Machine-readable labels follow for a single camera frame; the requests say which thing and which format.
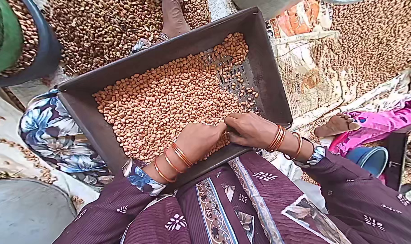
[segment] bare foot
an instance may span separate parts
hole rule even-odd
[[[354,131],[360,127],[360,124],[356,123],[349,115],[338,113],[337,115],[332,116],[328,123],[317,127],[314,130],[314,135],[318,137],[333,136],[346,131]]]

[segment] pink clothing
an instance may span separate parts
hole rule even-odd
[[[345,156],[364,143],[386,138],[391,132],[411,124],[411,101],[405,102],[404,108],[387,112],[350,112],[353,119],[361,125],[356,131],[346,132],[346,135],[337,136],[329,148],[333,153]]]

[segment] blue bucket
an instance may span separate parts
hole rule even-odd
[[[378,178],[388,162],[388,151],[384,147],[358,147],[348,152],[346,158]]]

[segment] hand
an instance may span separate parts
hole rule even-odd
[[[278,126],[254,113],[232,113],[225,124],[237,130],[240,136],[227,132],[230,141],[249,147],[267,148],[275,138]]]
[[[176,144],[184,155],[195,163],[213,149],[225,129],[225,123],[217,126],[190,123],[181,131]]]

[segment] woman's left hand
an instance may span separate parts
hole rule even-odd
[[[217,126],[190,123],[181,131],[176,144],[195,163],[213,149],[226,129],[227,125],[223,122]]]

